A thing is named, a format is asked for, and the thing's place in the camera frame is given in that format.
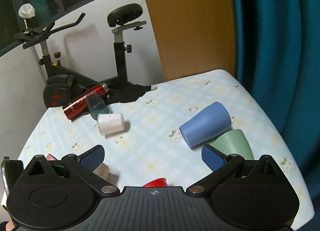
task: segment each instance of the green cup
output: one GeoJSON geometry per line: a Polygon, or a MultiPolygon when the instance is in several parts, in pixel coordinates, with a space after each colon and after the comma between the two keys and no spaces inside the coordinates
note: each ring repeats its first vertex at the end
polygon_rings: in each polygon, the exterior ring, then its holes
{"type": "Polygon", "coordinates": [[[240,129],[235,129],[224,133],[214,142],[210,143],[210,145],[226,155],[236,153],[245,159],[254,160],[247,138],[240,129]]]}

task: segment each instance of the white cloth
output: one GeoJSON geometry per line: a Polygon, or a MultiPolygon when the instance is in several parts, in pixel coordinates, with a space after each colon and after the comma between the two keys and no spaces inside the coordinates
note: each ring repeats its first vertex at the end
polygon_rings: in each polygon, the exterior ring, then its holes
{"type": "Polygon", "coordinates": [[[296,191],[300,208],[292,228],[300,228],[313,217],[308,190],[287,145],[234,77],[224,70],[215,70],[157,86],[157,90],[147,92],[136,102],[110,105],[110,111],[124,115],[126,129],[106,137],[99,134],[97,122],[90,115],[71,122],[61,108],[49,108],[19,159],[26,166],[36,154],[50,153],[61,159],[101,144],[105,149],[104,163],[112,173],[108,180],[120,190],[124,186],[143,186],[156,178],[166,178],[170,186],[186,189],[211,170],[201,159],[201,147],[190,149],[179,126],[218,101],[227,108],[232,127],[243,130],[254,158],[272,155],[296,191]]]}
{"type": "Polygon", "coordinates": [[[20,7],[18,15],[23,19],[33,18],[36,15],[35,8],[29,3],[24,4],[20,7]]]}

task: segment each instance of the white cup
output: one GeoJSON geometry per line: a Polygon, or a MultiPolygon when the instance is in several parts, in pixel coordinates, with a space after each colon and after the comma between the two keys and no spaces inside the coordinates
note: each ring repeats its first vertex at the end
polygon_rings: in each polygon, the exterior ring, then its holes
{"type": "Polygon", "coordinates": [[[124,130],[124,117],[119,114],[99,114],[98,128],[102,136],[124,130]]]}

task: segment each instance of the black cloth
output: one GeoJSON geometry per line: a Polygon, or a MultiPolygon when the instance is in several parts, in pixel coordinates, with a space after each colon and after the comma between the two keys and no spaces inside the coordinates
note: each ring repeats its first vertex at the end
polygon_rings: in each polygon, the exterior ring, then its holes
{"type": "Polygon", "coordinates": [[[8,221],[5,221],[0,224],[0,231],[5,231],[5,226],[7,223],[8,223],[8,221]]]}
{"type": "Polygon", "coordinates": [[[150,85],[142,86],[139,84],[129,85],[121,90],[110,89],[110,97],[106,101],[106,104],[135,102],[149,91],[151,91],[150,85]]]}

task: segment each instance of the red can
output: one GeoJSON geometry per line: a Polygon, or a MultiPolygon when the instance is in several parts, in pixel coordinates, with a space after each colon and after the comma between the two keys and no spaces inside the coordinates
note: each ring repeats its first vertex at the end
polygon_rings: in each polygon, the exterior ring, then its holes
{"type": "Polygon", "coordinates": [[[79,115],[87,107],[85,98],[94,92],[97,92],[100,96],[104,96],[109,92],[109,88],[105,83],[98,84],[97,86],[91,88],[87,92],[74,99],[71,103],[63,106],[62,109],[66,117],[69,120],[72,120],[77,115],[79,115]]]}

